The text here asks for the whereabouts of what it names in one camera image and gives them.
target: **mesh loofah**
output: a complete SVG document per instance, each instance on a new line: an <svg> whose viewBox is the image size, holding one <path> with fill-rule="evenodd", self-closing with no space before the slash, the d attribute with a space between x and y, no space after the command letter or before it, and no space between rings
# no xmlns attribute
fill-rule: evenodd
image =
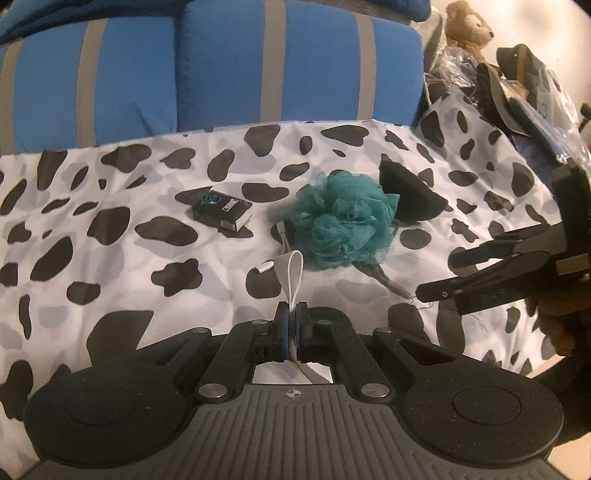
<svg viewBox="0 0 591 480"><path fill-rule="evenodd" d="M291 212L295 247L324 268L377 263L392 243L400 195L384 193L367 175L320 173L304 185Z"/></svg>

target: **human hand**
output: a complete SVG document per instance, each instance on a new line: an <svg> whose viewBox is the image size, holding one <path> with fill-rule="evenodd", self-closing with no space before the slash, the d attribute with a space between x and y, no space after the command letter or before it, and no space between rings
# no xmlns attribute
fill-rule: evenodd
<svg viewBox="0 0 591 480"><path fill-rule="evenodd" d="M569 288L525 300L531 317L537 310L540 330L550 338L556 354L571 356L576 344L564 328L564 317L591 308L591 281L582 280Z"/></svg>

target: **blue striped cushion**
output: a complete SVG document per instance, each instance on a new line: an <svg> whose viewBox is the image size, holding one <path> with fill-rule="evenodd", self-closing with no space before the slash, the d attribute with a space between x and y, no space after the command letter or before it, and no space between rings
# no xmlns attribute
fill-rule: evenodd
<svg viewBox="0 0 591 480"><path fill-rule="evenodd" d="M325 5L197 0L181 22L177 78L180 131L283 120L409 125L423 52L410 27Z"/></svg>
<svg viewBox="0 0 591 480"><path fill-rule="evenodd" d="M172 18L69 24L2 51L0 151L5 154L176 131Z"/></svg>

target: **cow print fabric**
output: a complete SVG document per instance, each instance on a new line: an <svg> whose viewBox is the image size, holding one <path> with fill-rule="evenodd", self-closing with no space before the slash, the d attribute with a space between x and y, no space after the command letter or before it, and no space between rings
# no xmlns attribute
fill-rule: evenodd
<svg viewBox="0 0 591 480"><path fill-rule="evenodd" d="M281 287L255 267L280 253L274 225L298 189L321 171L377 180L383 155L449 203L397 230L381 267L408 291L476 271L452 271L451 252L560 220L525 161L456 90L416 129L290 122L1 157L0 469L17 478L36 458L22 415L53 376L195 326L215 335L272 319ZM255 203L246 227L222 234L192 218L212 188ZM306 271L298 297L345 312L360 333L390 324L514 372L552 354L522 301L466 316L445 301L413 309L363 265Z"/></svg>

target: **white wall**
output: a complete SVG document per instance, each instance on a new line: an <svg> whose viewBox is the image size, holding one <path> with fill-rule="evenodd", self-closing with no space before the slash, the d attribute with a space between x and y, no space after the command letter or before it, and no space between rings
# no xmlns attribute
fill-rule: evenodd
<svg viewBox="0 0 591 480"><path fill-rule="evenodd" d="M591 102L591 18L572 0L469 0L495 38L484 49L496 64L498 47L525 43L558 76L577 109ZM431 0L442 14L449 0Z"/></svg>

